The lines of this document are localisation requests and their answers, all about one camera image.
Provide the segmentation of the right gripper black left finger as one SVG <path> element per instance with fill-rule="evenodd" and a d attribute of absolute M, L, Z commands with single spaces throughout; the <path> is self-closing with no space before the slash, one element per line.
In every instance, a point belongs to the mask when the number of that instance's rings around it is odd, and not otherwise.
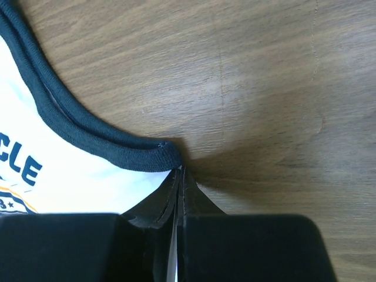
<path fill-rule="evenodd" d="M 1 217 L 2 281 L 176 281 L 179 170 L 117 214 Z"/>

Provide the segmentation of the white printed tank top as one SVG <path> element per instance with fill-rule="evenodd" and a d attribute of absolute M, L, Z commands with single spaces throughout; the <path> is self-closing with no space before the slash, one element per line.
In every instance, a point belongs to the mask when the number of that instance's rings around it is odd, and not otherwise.
<path fill-rule="evenodd" d="M 1 217 L 121 215 L 182 160 L 86 110 L 49 66 L 12 1 L 1 2 Z"/>

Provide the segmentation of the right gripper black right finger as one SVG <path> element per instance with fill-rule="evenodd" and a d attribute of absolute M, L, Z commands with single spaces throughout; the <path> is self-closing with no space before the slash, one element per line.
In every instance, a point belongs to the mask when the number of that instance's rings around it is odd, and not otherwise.
<path fill-rule="evenodd" d="M 299 214 L 229 215 L 182 168 L 178 281 L 336 281 L 317 225 Z"/>

